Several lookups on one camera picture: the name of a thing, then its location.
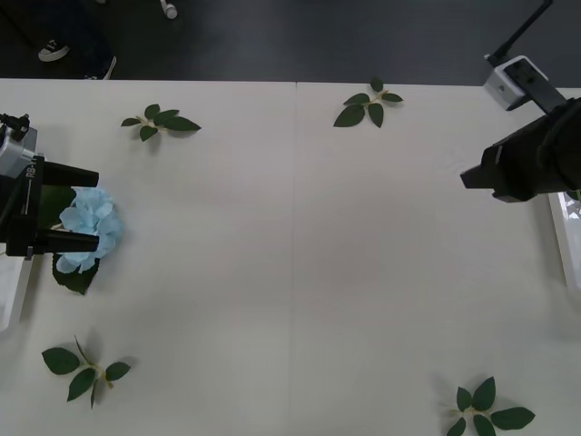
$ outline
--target shoe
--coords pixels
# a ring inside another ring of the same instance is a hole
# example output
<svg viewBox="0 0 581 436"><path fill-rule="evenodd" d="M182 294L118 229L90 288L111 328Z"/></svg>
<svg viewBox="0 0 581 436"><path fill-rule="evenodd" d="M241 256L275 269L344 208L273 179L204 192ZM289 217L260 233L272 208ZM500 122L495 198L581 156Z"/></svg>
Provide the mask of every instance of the shoe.
<svg viewBox="0 0 581 436"><path fill-rule="evenodd" d="M38 52L38 58L42 62L53 62L65 57L67 53L69 53L69 47L67 45L62 45L52 39L45 48Z"/></svg>
<svg viewBox="0 0 581 436"><path fill-rule="evenodd" d="M86 75L84 80L109 80L111 78L111 73L115 68L115 64L117 64L117 58L113 56L113 59L106 70L103 69L103 72L99 75Z"/></svg>

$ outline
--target green leaf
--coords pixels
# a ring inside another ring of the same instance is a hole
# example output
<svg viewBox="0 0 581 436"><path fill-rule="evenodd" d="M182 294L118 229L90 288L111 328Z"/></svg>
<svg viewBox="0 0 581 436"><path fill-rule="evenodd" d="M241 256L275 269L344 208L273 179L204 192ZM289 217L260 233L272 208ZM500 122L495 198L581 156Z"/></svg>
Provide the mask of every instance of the green leaf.
<svg viewBox="0 0 581 436"><path fill-rule="evenodd" d="M373 77L371 79L371 89L376 93L383 91L383 81L378 77Z"/></svg>
<svg viewBox="0 0 581 436"><path fill-rule="evenodd" d="M164 125L167 120L176 116L180 111L177 109L170 109L169 111L159 112L155 118L153 118L153 122L155 125Z"/></svg>
<svg viewBox="0 0 581 436"><path fill-rule="evenodd" d="M142 122L139 121L137 118L125 118L121 123L121 127L128 127L130 125L137 125L141 124Z"/></svg>
<svg viewBox="0 0 581 436"><path fill-rule="evenodd" d="M456 392L456 404L460 411L465 411L472 405L472 395L464 388L458 388Z"/></svg>
<svg viewBox="0 0 581 436"><path fill-rule="evenodd" d="M352 104L343 109L335 120L335 127L351 127L361 122L365 116L365 109L360 104Z"/></svg>
<svg viewBox="0 0 581 436"><path fill-rule="evenodd" d="M87 368L76 374L69 385L69 396L66 400L72 401L87 392L93 385L96 374L93 368Z"/></svg>
<svg viewBox="0 0 581 436"><path fill-rule="evenodd" d="M60 259L60 254L53 255L53 277L58 284L61 286L65 286L67 289L78 292L81 295L85 295L87 293L87 289L91 285L93 281L94 275L97 274L99 271L99 263L100 259L96 259L93 268L84 271L82 274L79 274L78 271L80 267L70 274L63 274L62 272L58 272L56 270L56 263Z"/></svg>
<svg viewBox="0 0 581 436"><path fill-rule="evenodd" d="M482 415L474 415L474 426L476 427L478 436L497 436L488 418Z"/></svg>
<svg viewBox="0 0 581 436"><path fill-rule="evenodd" d="M365 103L369 103L369 96L367 94L361 93L353 95L344 104L346 106L349 106L350 104L365 104Z"/></svg>
<svg viewBox="0 0 581 436"><path fill-rule="evenodd" d="M367 106L371 121L377 126L381 127L383 124L383 106L379 103L370 104Z"/></svg>
<svg viewBox="0 0 581 436"><path fill-rule="evenodd" d="M83 349L81 348L81 344L79 343L79 341L76 339L76 335L74 336L74 341L76 342L76 348L79 349L79 352L81 353L81 355L83 356L83 359L85 362L87 362L90 365L94 365L94 363L92 363L89 359L87 359L87 356L84 354Z"/></svg>
<svg viewBox="0 0 581 436"><path fill-rule="evenodd" d="M464 430L466 429L466 420L464 418L460 418L458 422L456 422L446 436L462 436L464 434Z"/></svg>
<svg viewBox="0 0 581 436"><path fill-rule="evenodd" d="M91 409L93 408L93 404L94 404L94 392L97 389L97 383L99 382L99 379L95 380L93 383L93 390L91 391Z"/></svg>
<svg viewBox="0 0 581 436"><path fill-rule="evenodd" d="M131 366L123 362L115 362L109 365L105 370L105 379L109 382L114 382L121 379L127 372L131 370Z"/></svg>
<svg viewBox="0 0 581 436"><path fill-rule="evenodd" d="M174 116L165 122L163 125L166 129L174 130L176 132L197 132L201 127L182 116Z"/></svg>
<svg viewBox="0 0 581 436"><path fill-rule="evenodd" d="M513 407L505 411L495 411L491 418L492 423L501 430L520 430L535 419L535 414L524 407Z"/></svg>
<svg viewBox="0 0 581 436"><path fill-rule="evenodd" d="M494 377L490 377L478 386L474 392L472 399L472 407L477 411L487 411L494 404L494 399L497 396L497 386L494 382Z"/></svg>
<svg viewBox="0 0 581 436"><path fill-rule="evenodd" d="M44 351L43 359L48 369L56 375L69 374L81 365L79 358L64 348L50 348Z"/></svg>
<svg viewBox="0 0 581 436"><path fill-rule="evenodd" d="M384 95L381 96L381 99L385 102L391 102L391 103L403 102L403 98L401 98L397 94L392 94L392 93L385 93Z"/></svg>
<svg viewBox="0 0 581 436"><path fill-rule="evenodd" d="M61 223L59 215L73 202L76 193L69 186L43 185L40 194L38 228L50 229Z"/></svg>
<svg viewBox="0 0 581 436"><path fill-rule="evenodd" d="M158 104L152 104L145 108L145 118L152 120L160 112L160 106Z"/></svg>
<svg viewBox="0 0 581 436"><path fill-rule="evenodd" d="M142 127L142 130L139 131L139 136L142 138L142 141L145 142L155 134L157 134L157 129L155 127L151 127L149 125L145 125Z"/></svg>

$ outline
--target person's leg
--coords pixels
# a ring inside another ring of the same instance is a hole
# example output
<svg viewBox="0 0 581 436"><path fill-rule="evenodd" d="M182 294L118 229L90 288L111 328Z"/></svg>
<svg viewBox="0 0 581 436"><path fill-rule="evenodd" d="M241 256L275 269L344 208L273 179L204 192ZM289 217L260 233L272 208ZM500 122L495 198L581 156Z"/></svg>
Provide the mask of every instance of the person's leg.
<svg viewBox="0 0 581 436"><path fill-rule="evenodd" d="M86 74L100 77L111 67L113 52L103 32L79 0L25 0L31 16L61 44L80 55Z"/></svg>

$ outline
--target gray carpet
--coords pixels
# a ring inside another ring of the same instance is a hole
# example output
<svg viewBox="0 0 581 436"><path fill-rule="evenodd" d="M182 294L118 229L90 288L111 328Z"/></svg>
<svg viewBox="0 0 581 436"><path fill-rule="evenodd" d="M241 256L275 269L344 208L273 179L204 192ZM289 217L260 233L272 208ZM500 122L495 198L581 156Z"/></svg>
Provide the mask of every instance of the gray carpet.
<svg viewBox="0 0 581 436"><path fill-rule="evenodd" d="M541 3L173 1L180 13L174 21L164 17L157 0L87 3L117 55L114 79L367 82L376 74L399 84L483 84L490 70L484 54ZM512 53L528 55L555 85L579 87L580 19L579 0L556 0ZM74 54L39 63L36 48L1 16L0 41L0 77L83 73Z"/></svg>

